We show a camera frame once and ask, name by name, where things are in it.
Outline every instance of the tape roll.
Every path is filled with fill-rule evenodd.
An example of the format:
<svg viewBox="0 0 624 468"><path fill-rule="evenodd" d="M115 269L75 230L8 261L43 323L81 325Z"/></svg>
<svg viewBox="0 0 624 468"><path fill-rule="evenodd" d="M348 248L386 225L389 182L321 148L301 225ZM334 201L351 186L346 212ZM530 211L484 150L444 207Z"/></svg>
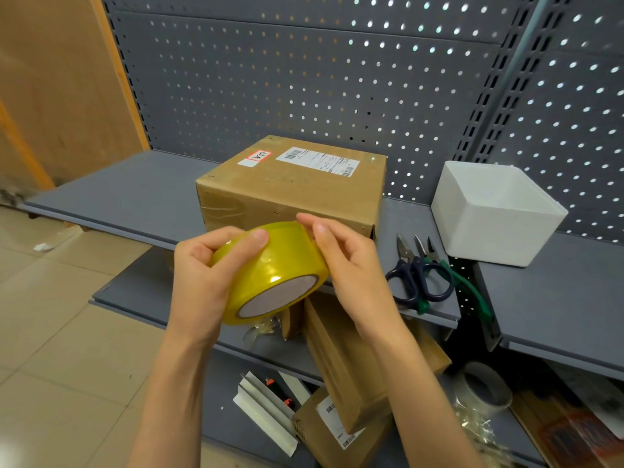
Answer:
<svg viewBox="0 0 624 468"><path fill-rule="evenodd" d="M280 221L259 228L269 232L269 243L232 281L225 324L248 324L276 314L308 296L330 275L321 251L300 223ZM244 236L215 251L210 266Z"/></svg>
<svg viewBox="0 0 624 468"><path fill-rule="evenodd" d="M511 405L512 392L489 366L472 361L453 378L455 397L465 408L489 418Z"/></svg>

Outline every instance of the right hand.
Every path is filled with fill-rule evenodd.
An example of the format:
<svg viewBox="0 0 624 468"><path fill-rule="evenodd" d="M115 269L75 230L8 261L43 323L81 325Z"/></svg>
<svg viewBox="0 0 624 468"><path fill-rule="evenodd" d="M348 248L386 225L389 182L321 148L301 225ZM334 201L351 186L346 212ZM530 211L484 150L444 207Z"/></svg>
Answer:
<svg viewBox="0 0 624 468"><path fill-rule="evenodd" d="M297 220L312 229L336 296L362 338L370 340L402 322L372 240L329 218L298 213Z"/></svg>

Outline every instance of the cardboard tape core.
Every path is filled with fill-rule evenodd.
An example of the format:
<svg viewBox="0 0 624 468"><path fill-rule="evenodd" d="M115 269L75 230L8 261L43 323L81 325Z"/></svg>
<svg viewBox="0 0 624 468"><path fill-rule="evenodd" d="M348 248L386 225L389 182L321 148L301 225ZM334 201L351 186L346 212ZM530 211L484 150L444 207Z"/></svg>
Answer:
<svg viewBox="0 0 624 468"><path fill-rule="evenodd" d="M238 317L257 317L287 306L291 302L299 300L317 282L317 275L307 275L279 283L247 301L238 310Z"/></svg>

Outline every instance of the printed label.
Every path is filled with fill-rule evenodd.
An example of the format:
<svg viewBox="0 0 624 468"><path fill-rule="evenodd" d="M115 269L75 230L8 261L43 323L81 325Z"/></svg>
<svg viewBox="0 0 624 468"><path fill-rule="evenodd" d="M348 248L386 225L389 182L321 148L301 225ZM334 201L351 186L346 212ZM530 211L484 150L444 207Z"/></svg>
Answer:
<svg viewBox="0 0 624 468"><path fill-rule="evenodd" d="M247 156L242 161L239 161L237 164L241 166L254 167L256 164L265 160L271 154L273 153L270 153L269 151L258 150L254 152L253 154L250 154L249 156Z"/></svg>
<svg viewBox="0 0 624 468"><path fill-rule="evenodd" d="M332 398L330 396L325 397L323 402L316 406L316 412L318 412L318 415L321 416L324 424L327 425L327 428L330 430L343 450L346 450L347 447L351 445L356 438L358 438L358 435L366 430L362 429L354 434L348 434L344 429L342 422L340 422L338 412L336 411L336 404L332 402Z"/></svg>
<svg viewBox="0 0 624 468"><path fill-rule="evenodd" d="M358 167L355 159L332 156L331 154L310 151L309 149L291 148L277 158L277 161L290 162L299 166L309 167L317 171L331 172L345 177L351 177Z"/></svg>

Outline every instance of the blue-handled scissors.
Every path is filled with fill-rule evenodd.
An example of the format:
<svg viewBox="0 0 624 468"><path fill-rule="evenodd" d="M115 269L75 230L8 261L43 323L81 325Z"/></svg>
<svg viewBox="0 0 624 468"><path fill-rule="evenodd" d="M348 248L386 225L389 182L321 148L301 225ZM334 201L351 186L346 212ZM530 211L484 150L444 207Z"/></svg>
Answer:
<svg viewBox="0 0 624 468"><path fill-rule="evenodd" d="M433 262L427 258L427 253L418 236L414 236L418 247L419 256L414 255L414 251L409 247L402 235L396 236L396 247L399 251L399 261L394 269L386 274L386 280L399 278L408 294L406 299L394 297L397 304L416 308L418 314L423 314L429 310L429 302L441 302L448 299L455 289L453 275L444 266ZM448 282L448 289L441 294L429 292L427 285L427 275L435 271Z"/></svg>

